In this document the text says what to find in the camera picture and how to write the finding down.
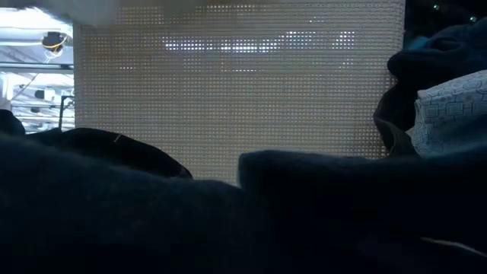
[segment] dark fabric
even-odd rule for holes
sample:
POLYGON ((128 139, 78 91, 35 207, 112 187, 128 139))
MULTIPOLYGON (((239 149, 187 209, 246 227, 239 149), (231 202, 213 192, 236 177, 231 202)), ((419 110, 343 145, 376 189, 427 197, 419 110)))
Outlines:
MULTIPOLYGON (((460 211, 471 216, 482 208, 480 192, 464 199, 469 184, 453 195, 449 187, 422 193, 416 184, 384 183, 428 175, 423 167, 357 160, 361 167, 353 168, 344 164, 352 159, 329 158, 336 166, 327 168, 319 155, 264 152, 242 157, 238 189, 112 167, 21 140, 0 136, 2 273, 486 271, 485 258, 418 239, 414 224, 396 226, 401 218, 421 221, 409 217, 419 206, 439 220, 450 215, 450 225, 469 221, 458 219, 460 211), (442 209, 441 201, 452 204, 442 209), (398 216, 389 216, 389 207, 398 216)), ((428 167, 459 174, 484 155, 428 167)), ((463 224, 473 232, 467 240, 484 228, 463 224)))
POLYGON ((25 129, 10 110, 0 110, 0 133, 19 136, 25 135, 25 129))
POLYGON ((266 206, 234 186, 19 140, 0 136, 2 273, 286 273, 266 206))
POLYGON ((405 133, 415 122, 418 91, 487 69, 487 19, 474 25, 449 27, 422 48, 392 56, 387 67, 397 84, 380 100, 374 122, 391 156, 415 155, 405 133))
POLYGON ((165 152, 114 132, 84 128, 61 132, 53 129, 27 135, 26 138, 162 177, 192 178, 189 170, 165 152))
POLYGON ((239 181, 244 190, 269 201, 282 228, 279 237, 294 241, 288 248, 301 250, 294 255, 301 265, 312 268, 314 256, 342 263, 320 250, 318 243, 326 243, 363 263, 374 254, 374 262, 394 273, 414 272, 411 265, 417 273, 474 273, 487 270, 485 257, 453 255, 449 252, 459 250, 418 239, 487 251, 481 183, 486 159, 487 148, 430 160, 379 161, 261 151, 240 157, 239 181), (473 269, 470 260, 477 262, 473 269))

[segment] ceiling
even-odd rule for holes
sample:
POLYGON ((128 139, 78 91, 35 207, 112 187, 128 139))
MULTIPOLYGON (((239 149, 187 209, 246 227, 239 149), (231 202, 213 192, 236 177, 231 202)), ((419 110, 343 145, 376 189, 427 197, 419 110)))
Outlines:
MULTIPOLYGON (((0 62, 72 65, 72 28, 41 10, 0 8, 0 62), (60 56, 54 57, 42 47, 41 40, 48 31, 68 36, 60 56)), ((0 88, 3 101, 7 102, 3 108, 10 104, 11 111, 29 133, 57 127, 62 96, 74 95, 73 74, 63 73, 38 74, 28 68, 6 72, 0 68, 0 88)), ((65 104, 68 107, 63 113, 62 128, 74 128, 74 100, 67 98, 65 104)))

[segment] dark clothing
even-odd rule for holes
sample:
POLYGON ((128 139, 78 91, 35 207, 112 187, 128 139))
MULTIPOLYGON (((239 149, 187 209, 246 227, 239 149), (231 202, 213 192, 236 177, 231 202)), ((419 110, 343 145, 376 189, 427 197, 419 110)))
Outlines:
POLYGON ((10 110, 0 110, 0 133, 22 136, 25 135, 25 129, 10 110))
POLYGON ((0 152, 2 273, 281 273, 265 205, 236 187, 1 136, 0 152))
POLYGON ((419 239, 458 242, 487 253, 480 183, 486 159, 487 148, 428 160, 379 161, 262 151, 240 157, 239 179, 243 190, 269 202, 281 240, 301 250, 294 258, 302 266, 312 268, 315 256, 326 263, 330 258, 331 266, 342 263, 329 254, 342 250, 360 258, 353 263, 388 266, 385 273, 475 273, 487 271, 485 257, 452 255, 459 250, 419 239))
POLYGON ((374 122, 391 156, 416 155, 406 130, 415 122, 418 91, 487 69, 487 19, 449 27, 422 48, 405 49, 387 63, 397 84, 380 100, 374 122))
POLYGON ((2 272, 485 273, 487 149, 240 159, 242 189, 0 137, 2 272))
POLYGON ((114 132, 84 128, 61 132, 53 129, 28 135, 27 138, 162 177, 192 178, 189 170, 165 152, 114 132))

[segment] patterned fabric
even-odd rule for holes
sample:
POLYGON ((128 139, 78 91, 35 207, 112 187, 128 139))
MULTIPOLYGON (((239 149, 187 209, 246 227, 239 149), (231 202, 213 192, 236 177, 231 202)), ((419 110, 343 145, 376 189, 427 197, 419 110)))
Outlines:
POLYGON ((412 144, 422 157, 487 144, 487 70, 418 92, 412 144))

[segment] perforated panel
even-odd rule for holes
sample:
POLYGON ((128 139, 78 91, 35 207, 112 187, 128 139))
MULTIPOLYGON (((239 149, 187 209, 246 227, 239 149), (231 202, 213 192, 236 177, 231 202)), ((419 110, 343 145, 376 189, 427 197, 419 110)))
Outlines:
POLYGON ((115 27, 75 29, 77 126, 228 182, 245 151, 379 158, 372 113, 393 83, 403 12, 400 0, 121 8, 115 27))

